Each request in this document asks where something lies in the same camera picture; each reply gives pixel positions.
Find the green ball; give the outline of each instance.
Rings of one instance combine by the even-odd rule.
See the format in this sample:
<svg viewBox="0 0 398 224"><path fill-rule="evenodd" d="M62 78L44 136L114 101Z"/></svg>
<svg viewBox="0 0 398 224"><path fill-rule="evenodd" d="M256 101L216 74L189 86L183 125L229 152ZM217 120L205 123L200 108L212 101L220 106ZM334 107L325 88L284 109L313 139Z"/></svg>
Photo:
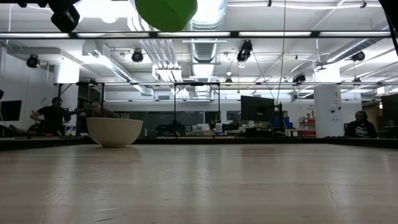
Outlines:
<svg viewBox="0 0 398 224"><path fill-rule="evenodd" d="M136 0L139 15L152 27L178 32L197 13L197 0Z"/></svg>

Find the table surface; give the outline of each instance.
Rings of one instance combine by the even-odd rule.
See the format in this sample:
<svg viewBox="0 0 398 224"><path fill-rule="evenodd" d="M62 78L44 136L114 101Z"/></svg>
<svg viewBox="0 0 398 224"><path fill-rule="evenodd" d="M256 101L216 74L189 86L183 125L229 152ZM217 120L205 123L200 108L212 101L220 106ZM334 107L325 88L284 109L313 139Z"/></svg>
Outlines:
<svg viewBox="0 0 398 224"><path fill-rule="evenodd" d="M9 223L397 223L398 151L327 144L0 152Z"/></svg>

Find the television screen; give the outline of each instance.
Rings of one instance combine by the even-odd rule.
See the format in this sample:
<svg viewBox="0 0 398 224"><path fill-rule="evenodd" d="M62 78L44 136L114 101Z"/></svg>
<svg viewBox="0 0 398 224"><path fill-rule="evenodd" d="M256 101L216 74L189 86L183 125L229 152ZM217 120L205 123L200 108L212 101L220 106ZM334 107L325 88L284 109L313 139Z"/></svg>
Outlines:
<svg viewBox="0 0 398 224"><path fill-rule="evenodd" d="M382 96L383 117L387 119L398 119L398 94Z"/></svg>
<svg viewBox="0 0 398 224"><path fill-rule="evenodd" d="M268 98L241 96L241 119L274 122L275 101Z"/></svg>
<svg viewBox="0 0 398 224"><path fill-rule="evenodd" d="M0 121L19 121L21 106L21 100L0 102Z"/></svg>

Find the person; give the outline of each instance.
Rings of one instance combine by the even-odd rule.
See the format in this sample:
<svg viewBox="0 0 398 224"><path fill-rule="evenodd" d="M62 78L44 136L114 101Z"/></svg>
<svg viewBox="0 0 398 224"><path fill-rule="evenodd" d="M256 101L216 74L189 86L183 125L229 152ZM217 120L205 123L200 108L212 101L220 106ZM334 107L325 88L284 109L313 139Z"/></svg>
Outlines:
<svg viewBox="0 0 398 224"><path fill-rule="evenodd" d="M71 117L70 113L61 107L62 102L61 98L55 97L51 101L51 106L45 106L38 111L34 111L30 118L40 122L42 126L45 126L46 133L63 136L65 133L63 120L68 122L71 120Z"/></svg>
<svg viewBox="0 0 398 224"><path fill-rule="evenodd" d="M345 136L352 138L377 138L377 131L374 125L368 121L365 111L358 111L355 114L355 121L347 125Z"/></svg>
<svg viewBox="0 0 398 224"><path fill-rule="evenodd" d="M93 109L93 113L91 114L92 118L119 118L119 116L111 110L103 108L101 111L101 102L93 101L91 103L91 108ZM81 117L87 117L87 113L80 113Z"/></svg>

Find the white bowl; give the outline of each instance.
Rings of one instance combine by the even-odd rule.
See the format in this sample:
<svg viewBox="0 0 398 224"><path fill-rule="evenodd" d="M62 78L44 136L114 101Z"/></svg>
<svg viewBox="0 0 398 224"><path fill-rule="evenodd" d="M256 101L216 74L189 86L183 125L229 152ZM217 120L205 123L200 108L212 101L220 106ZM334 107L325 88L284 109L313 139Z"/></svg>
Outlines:
<svg viewBox="0 0 398 224"><path fill-rule="evenodd" d="M142 121L117 118L87 118L91 138L103 147L125 147L139 136Z"/></svg>

